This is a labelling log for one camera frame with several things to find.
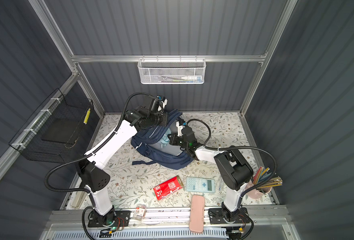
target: black wire basket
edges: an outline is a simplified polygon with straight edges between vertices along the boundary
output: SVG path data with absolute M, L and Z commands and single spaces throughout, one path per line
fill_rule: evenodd
M 92 100 L 63 94 L 53 100 L 38 112 L 33 124 L 24 124 L 9 142 L 27 160 L 65 163 L 82 156 L 87 148 L 83 135 L 94 110 Z

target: pencil holder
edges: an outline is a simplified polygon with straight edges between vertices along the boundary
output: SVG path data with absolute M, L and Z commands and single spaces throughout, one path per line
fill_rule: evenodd
M 245 189 L 248 189 L 248 188 L 250 188 L 250 187 L 252 187 L 252 186 L 254 186 L 254 184 L 253 184 L 251 181 L 249 181 L 249 182 L 247 183 L 247 186 L 246 186 Z M 267 194 L 267 193 L 269 193 L 269 192 L 272 190 L 272 187 L 264 187 L 262 190 Z M 251 199 L 259 199 L 259 198 L 261 198 L 262 196 L 264 196 L 264 193 L 260 192 L 259 190 L 253 189 L 253 190 L 247 192 L 247 195 L 248 195 Z

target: gray corrugated wall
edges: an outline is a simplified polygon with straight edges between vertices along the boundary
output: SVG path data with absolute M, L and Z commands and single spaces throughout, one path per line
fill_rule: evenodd
M 129 95 L 164 95 L 167 109 L 239 110 L 258 63 L 208 63 L 203 84 L 141 84 L 136 63 L 81 63 L 106 112 L 121 112 Z M 129 108 L 141 105 L 134 97 Z
M 285 0 L 46 3 L 75 55 L 261 55 Z M 80 65 L 105 111 L 120 112 L 136 91 L 181 111 L 239 110 L 258 64 L 208 63 L 204 84 L 179 86 L 141 84 L 134 63 Z
M 27 0 L 0 1 L 0 156 L 8 141 L 71 72 Z M 75 85 L 73 94 L 83 93 Z M 64 194 L 43 185 L 56 164 L 19 157 L 0 181 L 0 239 L 39 238 Z M 69 187 L 72 167 L 50 179 Z
M 297 4 L 246 118 L 302 239 L 354 239 L 354 1 Z

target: light blue calculator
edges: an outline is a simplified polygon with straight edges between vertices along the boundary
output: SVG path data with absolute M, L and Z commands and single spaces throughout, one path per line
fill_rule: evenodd
M 215 192 L 214 179 L 201 177 L 187 177 L 186 188 L 188 192 Z

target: leaf pattern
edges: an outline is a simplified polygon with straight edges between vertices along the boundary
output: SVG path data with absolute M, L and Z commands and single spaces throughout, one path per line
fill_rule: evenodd
M 110 131 L 112 131 L 119 121 L 120 115 L 105 115 L 102 121 L 97 137 L 93 146 L 97 145 Z M 227 147 L 230 145 L 241 146 L 249 145 L 241 122 L 237 113 L 184 113 L 182 118 L 188 121 L 192 118 L 200 119 L 206 122 L 212 131 L 212 137 L 208 141 L 208 146 Z M 200 122 L 192 121 L 189 126 L 193 128 L 195 136 L 199 142 L 204 142 L 208 137 L 207 128 Z M 243 149 L 242 155 L 252 166 L 254 171 L 258 167 L 251 150 Z M 218 191 L 218 178 L 220 176 L 215 164 L 208 161 L 194 160 L 187 167 L 180 170 L 168 169 L 159 164 L 152 165 L 132 165 L 132 161 L 144 160 L 151 161 L 149 158 L 139 154 L 128 140 L 118 149 L 116 154 L 109 160 L 107 167 L 104 168 L 110 175 L 108 192 L 110 199 L 116 209 L 134 208 L 137 203 L 144 204 L 147 207 L 189 207 L 192 195 L 204 195 L 198 192 L 187 192 L 184 189 L 170 194 L 168 197 L 158 201 L 155 197 L 153 187 L 158 184 L 179 175 L 183 183 L 186 183 L 186 177 L 204 177 L 215 180 L 216 192 L 214 194 L 205 193 L 206 206 L 220 206 L 225 198 L 226 185 Z M 75 192 L 70 196 L 67 209 L 71 207 L 74 201 Z M 260 199 L 243 198 L 244 205 L 271 204 L 269 196 L 263 196 Z M 79 209 L 91 206 L 90 200 L 86 198 Z

